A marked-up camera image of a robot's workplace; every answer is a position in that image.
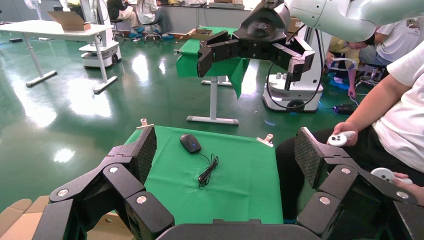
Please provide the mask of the operator right hand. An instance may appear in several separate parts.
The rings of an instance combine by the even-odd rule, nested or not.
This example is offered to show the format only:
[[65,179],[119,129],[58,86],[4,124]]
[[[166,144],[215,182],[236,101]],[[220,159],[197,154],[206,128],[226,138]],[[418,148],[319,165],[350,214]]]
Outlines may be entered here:
[[344,121],[338,123],[334,129],[331,135],[340,135],[341,133],[348,132],[350,133],[350,136],[346,136],[345,143],[341,145],[339,143],[339,147],[352,147],[357,143],[358,135],[359,135],[359,128],[351,121]]

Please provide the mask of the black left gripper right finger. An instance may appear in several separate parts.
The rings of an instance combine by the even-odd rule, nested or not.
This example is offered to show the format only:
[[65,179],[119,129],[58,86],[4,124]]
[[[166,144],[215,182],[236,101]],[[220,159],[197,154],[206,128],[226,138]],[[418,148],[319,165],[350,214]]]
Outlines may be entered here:
[[421,240],[424,209],[409,191],[393,184],[388,169],[367,172],[342,148],[315,139],[302,127],[294,154],[315,190],[297,223],[322,240]]

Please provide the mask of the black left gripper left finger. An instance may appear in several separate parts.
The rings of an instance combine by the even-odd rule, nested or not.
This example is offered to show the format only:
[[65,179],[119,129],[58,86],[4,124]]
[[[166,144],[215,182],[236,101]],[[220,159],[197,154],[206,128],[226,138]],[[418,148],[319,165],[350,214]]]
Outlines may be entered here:
[[152,126],[135,142],[113,147],[96,168],[51,192],[33,238],[85,240],[112,211],[137,240],[158,238],[175,219],[145,187],[156,150]]

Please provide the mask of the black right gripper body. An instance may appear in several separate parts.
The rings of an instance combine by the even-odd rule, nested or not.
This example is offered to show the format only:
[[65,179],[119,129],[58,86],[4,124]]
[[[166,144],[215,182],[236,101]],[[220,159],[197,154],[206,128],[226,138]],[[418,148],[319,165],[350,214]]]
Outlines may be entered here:
[[232,56],[271,62],[292,61],[296,53],[286,46],[290,19],[290,11],[282,0],[261,1],[232,33],[232,39],[237,40],[232,46]]

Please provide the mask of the operator left hand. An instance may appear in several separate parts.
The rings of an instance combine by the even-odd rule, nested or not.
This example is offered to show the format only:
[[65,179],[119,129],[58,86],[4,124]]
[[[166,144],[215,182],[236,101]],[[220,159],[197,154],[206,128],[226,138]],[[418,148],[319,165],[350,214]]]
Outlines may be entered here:
[[424,206],[424,187],[418,186],[416,184],[406,184],[403,181],[401,181],[401,179],[406,179],[406,178],[409,178],[412,180],[412,178],[409,177],[407,174],[399,173],[399,172],[394,172],[393,174],[395,176],[395,178],[392,180],[393,184],[413,194],[415,198],[417,199],[417,204],[423,207]]

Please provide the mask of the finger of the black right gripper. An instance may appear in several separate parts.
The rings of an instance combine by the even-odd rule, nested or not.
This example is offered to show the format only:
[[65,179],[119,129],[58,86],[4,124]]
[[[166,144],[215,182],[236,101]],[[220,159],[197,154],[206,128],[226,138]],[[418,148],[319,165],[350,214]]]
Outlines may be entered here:
[[286,91],[290,90],[292,82],[299,82],[302,74],[311,69],[314,56],[315,51],[299,36],[294,36],[284,44],[272,44],[271,61],[286,70]]
[[236,30],[232,34],[223,30],[199,42],[196,71],[204,77],[213,63],[242,57],[242,43],[248,37],[246,30]]

